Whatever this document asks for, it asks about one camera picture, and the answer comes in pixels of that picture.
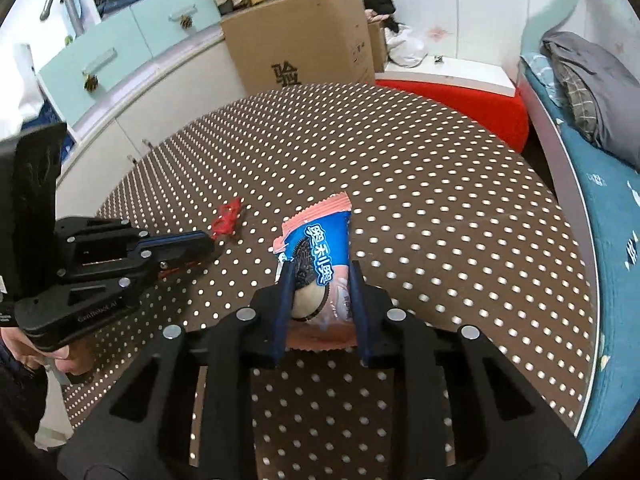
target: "black printed character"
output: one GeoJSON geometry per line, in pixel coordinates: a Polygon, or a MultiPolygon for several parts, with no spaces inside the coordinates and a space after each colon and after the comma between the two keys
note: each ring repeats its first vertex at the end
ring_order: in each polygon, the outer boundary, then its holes
{"type": "Polygon", "coordinates": [[[298,81],[298,69],[294,67],[289,61],[285,60],[283,64],[271,65],[273,73],[276,75],[276,83],[282,85],[282,87],[300,85],[298,81]]]}

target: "light blue drawer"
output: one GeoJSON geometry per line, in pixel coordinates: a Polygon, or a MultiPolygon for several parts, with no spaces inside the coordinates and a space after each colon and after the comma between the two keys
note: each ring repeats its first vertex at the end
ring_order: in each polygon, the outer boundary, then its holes
{"type": "Polygon", "coordinates": [[[74,124],[106,92],[151,60],[129,9],[110,16],[66,46],[40,70],[40,79],[68,124],[74,124]],[[84,89],[83,71],[98,78],[94,92],[84,89]]]}
{"type": "Polygon", "coordinates": [[[133,4],[131,10],[154,56],[220,21],[214,0],[142,0],[133,4]],[[183,14],[191,17],[190,28],[180,25],[183,14]]]}

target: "screw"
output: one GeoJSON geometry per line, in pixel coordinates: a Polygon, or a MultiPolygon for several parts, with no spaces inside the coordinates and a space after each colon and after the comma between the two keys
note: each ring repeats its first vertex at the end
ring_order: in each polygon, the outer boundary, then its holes
{"type": "Polygon", "coordinates": [[[162,335],[167,339],[175,339],[182,333],[182,329],[177,325],[168,325],[162,330],[162,335]]]}
{"type": "Polygon", "coordinates": [[[462,329],[460,329],[460,333],[465,339],[478,339],[480,337],[480,331],[473,325],[463,326],[462,329]]]}
{"type": "Polygon", "coordinates": [[[390,308],[386,311],[386,316],[391,321],[404,321],[406,319],[406,312],[401,308],[390,308]]]}
{"type": "Polygon", "coordinates": [[[255,317],[255,310],[250,306],[246,306],[236,312],[236,317],[240,321],[251,321],[255,317]]]}

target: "blue label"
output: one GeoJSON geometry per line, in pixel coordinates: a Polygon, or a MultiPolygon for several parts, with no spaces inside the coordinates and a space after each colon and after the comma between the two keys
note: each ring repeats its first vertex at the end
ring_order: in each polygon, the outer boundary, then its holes
{"type": "Polygon", "coordinates": [[[314,257],[314,269],[318,275],[318,285],[327,285],[334,278],[334,268],[331,266],[331,250],[324,236],[324,229],[320,224],[310,224],[305,227],[305,235],[311,245],[314,257]]]}
{"type": "Polygon", "coordinates": [[[333,213],[313,220],[292,231],[285,240],[285,249],[280,257],[292,260],[293,253],[303,238],[309,240],[314,258],[316,282],[325,286],[334,278],[335,265],[349,265],[349,218],[350,211],[333,213]]]}

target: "snack wrapper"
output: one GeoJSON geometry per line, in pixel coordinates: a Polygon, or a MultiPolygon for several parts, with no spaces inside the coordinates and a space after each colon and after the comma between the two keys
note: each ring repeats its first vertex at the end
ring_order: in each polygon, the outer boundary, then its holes
{"type": "Polygon", "coordinates": [[[302,210],[282,224],[273,242],[276,280],[285,261],[296,268],[287,346],[331,350],[356,344],[349,302],[351,201],[342,192],[302,210]]]}

